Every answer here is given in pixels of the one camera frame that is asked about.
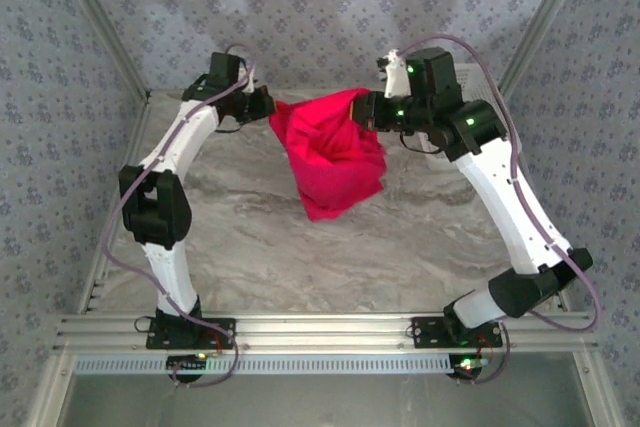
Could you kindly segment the red t-shirt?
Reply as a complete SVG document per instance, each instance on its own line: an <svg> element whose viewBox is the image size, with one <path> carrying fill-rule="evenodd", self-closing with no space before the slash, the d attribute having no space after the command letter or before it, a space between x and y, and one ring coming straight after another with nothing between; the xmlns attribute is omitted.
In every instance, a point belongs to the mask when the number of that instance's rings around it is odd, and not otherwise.
<svg viewBox="0 0 640 427"><path fill-rule="evenodd" d="M375 132L351 119L353 101L368 93L356 88L297 103L278 100L269 116L313 222L336 219L383 190L385 149Z"/></svg>

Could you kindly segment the white perforated plastic basket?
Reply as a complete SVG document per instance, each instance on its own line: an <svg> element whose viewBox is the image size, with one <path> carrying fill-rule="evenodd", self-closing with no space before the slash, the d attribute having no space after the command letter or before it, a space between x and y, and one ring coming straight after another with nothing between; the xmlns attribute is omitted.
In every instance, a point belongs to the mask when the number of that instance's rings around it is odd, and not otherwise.
<svg viewBox="0 0 640 427"><path fill-rule="evenodd" d="M494 109L504 127L507 127L505 115L490 88L490 85L478 64L456 63L455 70L458 83L462 88L462 97L465 101L485 100ZM444 153L425 156L427 169L437 173L450 173L456 170Z"/></svg>

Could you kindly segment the left black controller board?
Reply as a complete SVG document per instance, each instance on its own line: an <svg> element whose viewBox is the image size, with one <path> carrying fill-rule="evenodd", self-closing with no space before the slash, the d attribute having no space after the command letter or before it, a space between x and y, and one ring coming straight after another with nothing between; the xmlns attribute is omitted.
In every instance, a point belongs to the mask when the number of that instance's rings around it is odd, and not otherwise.
<svg viewBox="0 0 640 427"><path fill-rule="evenodd" d="M206 358L199 355L172 355L165 368L174 383L191 384L204 375L206 364Z"/></svg>

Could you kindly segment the black controller board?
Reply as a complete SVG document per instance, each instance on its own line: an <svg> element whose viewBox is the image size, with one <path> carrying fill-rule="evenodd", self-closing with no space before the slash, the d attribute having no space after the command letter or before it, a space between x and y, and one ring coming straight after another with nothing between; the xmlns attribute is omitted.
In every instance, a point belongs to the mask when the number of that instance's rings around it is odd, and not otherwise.
<svg viewBox="0 0 640 427"><path fill-rule="evenodd" d="M478 355L452 354L449 356L452 372L448 376L454 380L475 382L489 361Z"/></svg>
<svg viewBox="0 0 640 427"><path fill-rule="evenodd" d="M204 375L206 364L206 358L199 355L172 355L165 368L174 383L191 384Z"/></svg>

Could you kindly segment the right black controller board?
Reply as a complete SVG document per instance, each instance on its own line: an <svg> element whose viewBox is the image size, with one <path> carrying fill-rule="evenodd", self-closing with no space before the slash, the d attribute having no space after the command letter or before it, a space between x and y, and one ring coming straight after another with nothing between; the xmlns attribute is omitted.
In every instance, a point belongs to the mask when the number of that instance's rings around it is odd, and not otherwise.
<svg viewBox="0 0 640 427"><path fill-rule="evenodd" d="M478 355L452 354L449 356L452 372L448 376L454 380L475 382L489 361Z"/></svg>

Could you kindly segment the aluminium frame post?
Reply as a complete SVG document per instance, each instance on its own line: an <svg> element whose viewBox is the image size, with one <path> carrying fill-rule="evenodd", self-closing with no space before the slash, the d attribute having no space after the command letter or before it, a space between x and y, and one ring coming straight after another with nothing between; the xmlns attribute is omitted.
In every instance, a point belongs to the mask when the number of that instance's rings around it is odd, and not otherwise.
<svg viewBox="0 0 640 427"><path fill-rule="evenodd" d="M505 99L514 94L565 1L541 0L538 4L500 80L499 89Z"/></svg>
<svg viewBox="0 0 640 427"><path fill-rule="evenodd" d="M129 90L145 100L148 89L100 0L78 1Z"/></svg>

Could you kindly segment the aluminium mounting rail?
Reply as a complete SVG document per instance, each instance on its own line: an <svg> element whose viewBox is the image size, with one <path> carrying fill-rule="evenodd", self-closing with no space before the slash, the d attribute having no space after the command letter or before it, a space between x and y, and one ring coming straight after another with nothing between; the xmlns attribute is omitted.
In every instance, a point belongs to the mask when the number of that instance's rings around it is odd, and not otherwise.
<svg viewBox="0 0 640 427"><path fill-rule="evenodd" d="M408 332L414 313L378 314L234 314L235 339L247 354L392 354L413 353ZM149 318L140 313L64 316L54 337L55 350L73 353L135 353L146 349ZM526 315L504 321L502 347L482 347L484 354L507 347L515 353L595 350L593 333L555 329ZM438 353L476 348L428 348Z"/></svg>

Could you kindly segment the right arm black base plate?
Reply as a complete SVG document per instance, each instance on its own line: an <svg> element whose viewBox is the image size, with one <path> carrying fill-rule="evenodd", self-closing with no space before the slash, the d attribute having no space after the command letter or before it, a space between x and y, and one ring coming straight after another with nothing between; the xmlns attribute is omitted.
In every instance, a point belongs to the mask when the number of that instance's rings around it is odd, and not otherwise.
<svg viewBox="0 0 640 427"><path fill-rule="evenodd" d="M417 349L502 347L502 331L497 322L467 328L445 316L413 317L408 332Z"/></svg>

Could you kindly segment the aluminium table side rail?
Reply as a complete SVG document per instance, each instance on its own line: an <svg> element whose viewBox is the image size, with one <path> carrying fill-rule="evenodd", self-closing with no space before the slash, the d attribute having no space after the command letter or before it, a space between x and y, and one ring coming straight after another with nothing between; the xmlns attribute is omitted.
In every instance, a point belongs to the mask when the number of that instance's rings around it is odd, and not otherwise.
<svg viewBox="0 0 640 427"><path fill-rule="evenodd" d="M150 97L151 91L146 91L140 103L140 109L131 131L122 164L129 164L131 162L135 162L138 159L138 155L144 141L145 130L149 118ZM88 277L86 279L81 299L77 307L77 312L79 314L92 312L98 307L101 288L104 285L105 279L108 275L109 261L106 258L104 249L106 247L110 247L113 244L114 236L117 232L116 222L117 219L121 217L121 214L117 211L117 204L120 200L119 183L117 177L114 177L114 179L110 182L110 186L113 187L112 196L110 199L106 220L101 229L100 238L97 243L96 250L91 261Z"/></svg>

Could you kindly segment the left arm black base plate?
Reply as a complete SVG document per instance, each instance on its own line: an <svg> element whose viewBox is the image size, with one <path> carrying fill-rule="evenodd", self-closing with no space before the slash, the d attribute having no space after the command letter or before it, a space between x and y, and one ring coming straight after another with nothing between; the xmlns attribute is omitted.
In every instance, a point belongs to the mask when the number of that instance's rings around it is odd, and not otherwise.
<svg viewBox="0 0 640 427"><path fill-rule="evenodd" d="M147 332L146 348L150 350L232 350L229 335L236 335L233 318L205 318L220 331L191 322L184 317L156 317Z"/></svg>

